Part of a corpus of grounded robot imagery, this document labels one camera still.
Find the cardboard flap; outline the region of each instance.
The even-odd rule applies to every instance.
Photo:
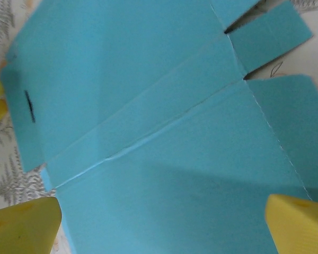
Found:
[[[248,84],[305,188],[318,201],[318,91],[311,78],[294,75]]]
[[[290,1],[229,34],[247,73],[285,54],[311,36],[311,31]]]

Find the patterned tablecloth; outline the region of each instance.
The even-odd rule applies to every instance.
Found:
[[[262,1],[237,25],[263,14],[281,1]],[[0,64],[15,35],[39,2],[40,0],[0,0]],[[312,76],[318,86],[318,0],[292,0],[292,2],[314,33],[314,37],[291,53],[256,71],[251,77],[269,78],[304,73]],[[54,195],[55,190],[45,193],[40,178],[40,169],[41,167],[23,174],[12,122],[10,116],[7,115],[0,122],[0,208],[38,197]],[[70,253],[62,227],[58,232],[52,253]]]

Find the blue cardstock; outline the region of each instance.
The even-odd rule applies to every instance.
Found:
[[[290,2],[224,32],[255,3],[45,0],[28,20],[1,79],[73,253],[277,253],[265,202],[318,187],[318,93],[244,80],[312,36]]]

